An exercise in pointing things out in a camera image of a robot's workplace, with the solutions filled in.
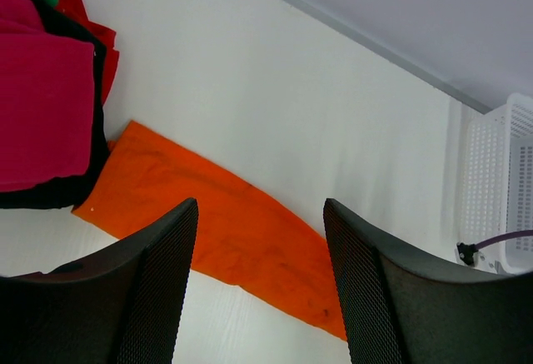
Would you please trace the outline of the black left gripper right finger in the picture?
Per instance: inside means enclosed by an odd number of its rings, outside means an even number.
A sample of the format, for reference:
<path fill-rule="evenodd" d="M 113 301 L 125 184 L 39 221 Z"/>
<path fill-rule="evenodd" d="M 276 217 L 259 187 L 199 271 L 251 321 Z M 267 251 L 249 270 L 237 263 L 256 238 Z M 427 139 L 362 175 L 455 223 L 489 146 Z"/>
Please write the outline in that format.
<path fill-rule="evenodd" d="M 352 362 L 531 362 L 530 273 L 449 262 L 332 198 L 323 221 Z"/>

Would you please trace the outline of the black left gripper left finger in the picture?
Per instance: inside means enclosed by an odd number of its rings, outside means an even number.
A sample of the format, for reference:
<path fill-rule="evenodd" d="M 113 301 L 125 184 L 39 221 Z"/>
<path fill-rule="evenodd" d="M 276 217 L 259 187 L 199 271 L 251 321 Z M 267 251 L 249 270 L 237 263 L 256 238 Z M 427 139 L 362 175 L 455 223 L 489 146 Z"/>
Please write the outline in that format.
<path fill-rule="evenodd" d="M 52 272 L 3 277 L 2 362 L 171 362 L 197 223 L 189 198 Z"/>

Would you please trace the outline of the orange t shirt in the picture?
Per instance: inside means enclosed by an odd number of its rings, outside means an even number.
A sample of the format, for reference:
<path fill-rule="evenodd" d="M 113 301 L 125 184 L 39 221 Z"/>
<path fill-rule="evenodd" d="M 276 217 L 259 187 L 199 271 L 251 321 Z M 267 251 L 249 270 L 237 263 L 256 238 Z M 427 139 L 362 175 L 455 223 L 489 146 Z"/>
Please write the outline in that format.
<path fill-rule="evenodd" d="M 344 338 L 326 240 L 274 198 L 216 163 L 130 122 L 74 214 L 123 239 L 183 200 L 199 207 L 192 269 Z"/>

